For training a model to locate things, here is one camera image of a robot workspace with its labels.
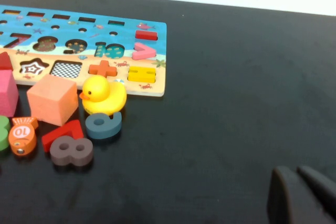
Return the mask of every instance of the red block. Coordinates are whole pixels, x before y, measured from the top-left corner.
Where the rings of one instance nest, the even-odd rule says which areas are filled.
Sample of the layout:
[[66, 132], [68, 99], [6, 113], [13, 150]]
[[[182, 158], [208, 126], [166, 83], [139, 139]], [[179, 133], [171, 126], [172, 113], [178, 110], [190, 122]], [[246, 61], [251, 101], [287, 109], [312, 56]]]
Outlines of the red block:
[[7, 52], [2, 52], [0, 54], [0, 70], [13, 70], [12, 63]]
[[137, 39], [147, 39], [147, 40], [158, 40], [158, 33], [154, 31], [140, 31], [135, 32], [135, 37]]
[[45, 152], [49, 152], [51, 144], [60, 136], [71, 136], [73, 139], [83, 138], [83, 130], [79, 120], [73, 120], [65, 125], [49, 132], [42, 137], [42, 145]]

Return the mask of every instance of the red plus sign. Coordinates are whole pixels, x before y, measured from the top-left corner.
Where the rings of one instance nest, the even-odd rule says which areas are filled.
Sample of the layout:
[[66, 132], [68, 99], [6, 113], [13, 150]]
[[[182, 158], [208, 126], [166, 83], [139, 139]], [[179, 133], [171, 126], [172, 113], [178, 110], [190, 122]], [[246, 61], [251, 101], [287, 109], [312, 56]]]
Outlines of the red plus sign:
[[117, 76], [117, 68], [110, 67], [107, 60], [102, 60], [99, 65], [90, 65], [89, 74], [98, 74], [104, 77]]

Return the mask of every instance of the black plastic part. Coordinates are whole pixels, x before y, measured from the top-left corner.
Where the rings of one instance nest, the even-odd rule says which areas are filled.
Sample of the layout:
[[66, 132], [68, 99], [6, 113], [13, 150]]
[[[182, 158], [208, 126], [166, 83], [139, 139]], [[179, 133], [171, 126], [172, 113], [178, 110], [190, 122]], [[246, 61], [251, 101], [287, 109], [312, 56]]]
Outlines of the black plastic part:
[[305, 181], [289, 168], [272, 172], [267, 212], [270, 224], [335, 224]]

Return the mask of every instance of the wooden puzzle board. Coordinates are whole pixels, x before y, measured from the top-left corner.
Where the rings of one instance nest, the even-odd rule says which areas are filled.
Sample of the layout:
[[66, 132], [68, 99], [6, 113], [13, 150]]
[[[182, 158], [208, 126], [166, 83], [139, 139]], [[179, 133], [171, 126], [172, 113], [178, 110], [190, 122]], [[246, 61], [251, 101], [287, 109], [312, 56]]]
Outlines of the wooden puzzle board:
[[[136, 39], [135, 32], [154, 31], [157, 40]], [[166, 24], [59, 10], [0, 5], [0, 53], [7, 52], [17, 84], [34, 85], [45, 74], [77, 83], [82, 89], [90, 65], [107, 60], [128, 94], [161, 97], [165, 89]], [[134, 44], [156, 50], [156, 56], [133, 60]], [[155, 69], [155, 82], [128, 80], [131, 66]]]

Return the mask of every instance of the checkered square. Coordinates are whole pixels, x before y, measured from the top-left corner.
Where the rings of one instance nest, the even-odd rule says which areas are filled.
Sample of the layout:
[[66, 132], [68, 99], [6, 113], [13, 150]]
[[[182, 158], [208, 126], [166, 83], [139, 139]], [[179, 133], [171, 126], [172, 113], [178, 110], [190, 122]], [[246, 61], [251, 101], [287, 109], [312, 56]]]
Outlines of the checkered square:
[[65, 78], [77, 78], [81, 67], [80, 63], [75, 62], [55, 62], [50, 74]]

